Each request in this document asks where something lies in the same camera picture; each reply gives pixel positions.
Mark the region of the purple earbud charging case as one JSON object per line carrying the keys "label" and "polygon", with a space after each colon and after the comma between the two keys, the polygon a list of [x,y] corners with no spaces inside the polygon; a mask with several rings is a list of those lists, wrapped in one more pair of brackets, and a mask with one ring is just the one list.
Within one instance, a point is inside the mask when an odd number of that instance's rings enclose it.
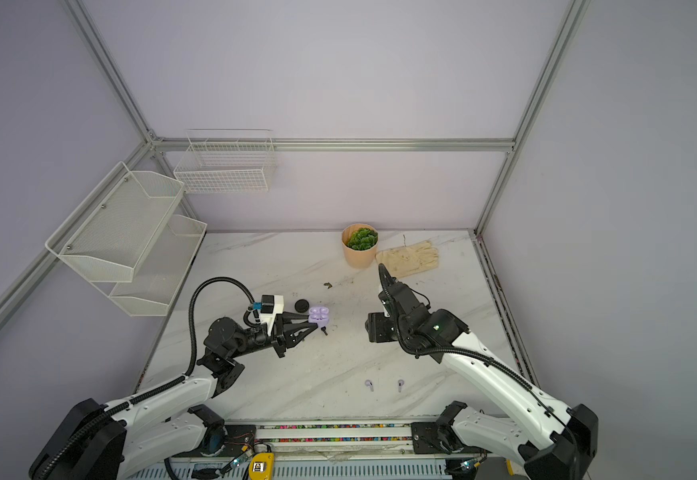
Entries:
{"label": "purple earbud charging case", "polygon": [[326,329],[326,325],[330,322],[330,310],[326,306],[310,307],[308,322],[318,326],[320,329]]}

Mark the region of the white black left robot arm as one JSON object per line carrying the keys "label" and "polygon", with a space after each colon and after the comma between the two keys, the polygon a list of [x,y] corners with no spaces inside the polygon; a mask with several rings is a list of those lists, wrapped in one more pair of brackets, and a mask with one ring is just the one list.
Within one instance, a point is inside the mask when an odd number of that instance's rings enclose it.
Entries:
{"label": "white black left robot arm", "polygon": [[224,418],[208,400],[230,390],[244,372],[240,357],[272,349],[278,357],[296,347],[324,320],[284,309],[280,295],[250,298],[242,321],[214,320],[198,340],[188,314],[190,365],[184,374],[122,399],[76,404],[28,470],[32,479],[124,479],[160,460],[226,444]]}

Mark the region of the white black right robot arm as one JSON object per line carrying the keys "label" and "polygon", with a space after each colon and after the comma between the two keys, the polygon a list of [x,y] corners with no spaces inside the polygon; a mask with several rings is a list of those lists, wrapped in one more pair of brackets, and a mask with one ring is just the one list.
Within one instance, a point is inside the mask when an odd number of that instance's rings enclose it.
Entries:
{"label": "white black right robot arm", "polygon": [[597,453],[598,417],[544,393],[494,356],[468,325],[445,309],[432,311],[407,284],[378,266],[383,309],[368,315],[372,343],[397,344],[430,358],[474,385],[504,414],[495,418],[461,401],[433,422],[430,445],[440,453],[480,449],[516,463],[531,479],[581,479]]}

